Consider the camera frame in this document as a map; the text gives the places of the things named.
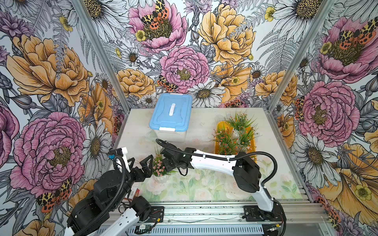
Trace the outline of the orange flower potted plant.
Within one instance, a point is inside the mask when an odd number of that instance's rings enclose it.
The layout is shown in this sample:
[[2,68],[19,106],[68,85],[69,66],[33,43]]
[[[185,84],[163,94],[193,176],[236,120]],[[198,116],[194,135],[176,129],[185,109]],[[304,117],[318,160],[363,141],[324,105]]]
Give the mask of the orange flower potted plant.
[[256,150],[255,130],[252,127],[236,131],[238,140],[238,149],[244,152],[253,152]]
[[234,116],[229,116],[226,122],[238,132],[246,131],[247,128],[251,128],[254,124],[253,118],[249,119],[245,113],[236,113]]

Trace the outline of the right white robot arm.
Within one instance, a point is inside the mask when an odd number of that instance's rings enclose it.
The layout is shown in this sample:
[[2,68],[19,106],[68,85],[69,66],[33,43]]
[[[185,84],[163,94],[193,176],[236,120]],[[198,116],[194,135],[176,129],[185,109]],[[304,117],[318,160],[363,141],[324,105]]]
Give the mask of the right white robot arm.
[[[181,150],[161,139],[156,139],[156,143],[162,147],[160,154],[167,172],[174,169],[179,172],[181,170],[188,172],[189,169],[206,169],[232,176],[239,189],[250,193],[256,201],[255,211],[258,220],[273,221],[278,218],[283,223],[286,222],[283,207],[265,187],[265,184],[275,176],[278,170],[276,158],[271,154],[254,151],[251,153],[239,152],[236,155],[220,155],[189,147]],[[260,167],[253,160],[253,157],[259,155],[268,157],[273,163],[272,173],[264,179],[261,178]]]

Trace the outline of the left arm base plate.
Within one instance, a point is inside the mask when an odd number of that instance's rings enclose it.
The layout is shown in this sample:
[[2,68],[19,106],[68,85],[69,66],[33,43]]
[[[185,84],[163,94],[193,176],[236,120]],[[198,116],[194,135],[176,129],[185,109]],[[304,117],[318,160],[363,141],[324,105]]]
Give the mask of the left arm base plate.
[[164,206],[132,206],[121,214],[122,220],[128,224],[161,223],[164,218]]

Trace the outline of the yellow plastic tray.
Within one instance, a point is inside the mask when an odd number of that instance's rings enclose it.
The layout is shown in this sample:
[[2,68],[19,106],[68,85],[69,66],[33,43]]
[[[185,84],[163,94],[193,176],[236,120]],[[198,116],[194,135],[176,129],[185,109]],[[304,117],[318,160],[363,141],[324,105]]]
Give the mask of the yellow plastic tray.
[[256,151],[255,129],[252,127],[235,130],[226,121],[217,124],[213,134],[215,154],[236,155],[239,152],[250,153]]

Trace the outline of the pink red potted gypsophila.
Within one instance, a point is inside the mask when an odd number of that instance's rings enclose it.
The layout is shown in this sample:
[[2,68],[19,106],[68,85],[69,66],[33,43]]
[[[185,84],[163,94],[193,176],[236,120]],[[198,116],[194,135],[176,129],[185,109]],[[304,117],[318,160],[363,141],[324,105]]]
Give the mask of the pink red potted gypsophila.
[[232,137],[230,128],[218,128],[214,133],[215,153],[219,155],[235,155],[238,152],[237,139]]

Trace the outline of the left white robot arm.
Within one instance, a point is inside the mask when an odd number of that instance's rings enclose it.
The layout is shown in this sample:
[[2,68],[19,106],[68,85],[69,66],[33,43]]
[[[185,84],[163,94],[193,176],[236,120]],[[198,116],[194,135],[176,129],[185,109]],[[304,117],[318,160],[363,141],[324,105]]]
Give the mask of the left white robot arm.
[[127,160],[126,154],[125,147],[108,153],[114,169],[102,174],[93,190],[75,205],[67,221],[66,236],[88,236],[96,232],[109,219],[110,212],[130,194],[132,186],[152,176],[152,155],[144,158],[139,168],[133,166],[134,158]]

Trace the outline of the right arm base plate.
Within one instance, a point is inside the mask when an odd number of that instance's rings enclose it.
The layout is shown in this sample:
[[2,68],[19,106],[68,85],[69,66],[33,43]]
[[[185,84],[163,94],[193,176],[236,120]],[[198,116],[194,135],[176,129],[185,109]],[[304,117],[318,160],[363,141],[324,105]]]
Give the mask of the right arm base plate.
[[258,206],[243,206],[244,215],[242,219],[247,222],[286,222],[286,216],[282,208],[274,203],[272,211],[264,211]]

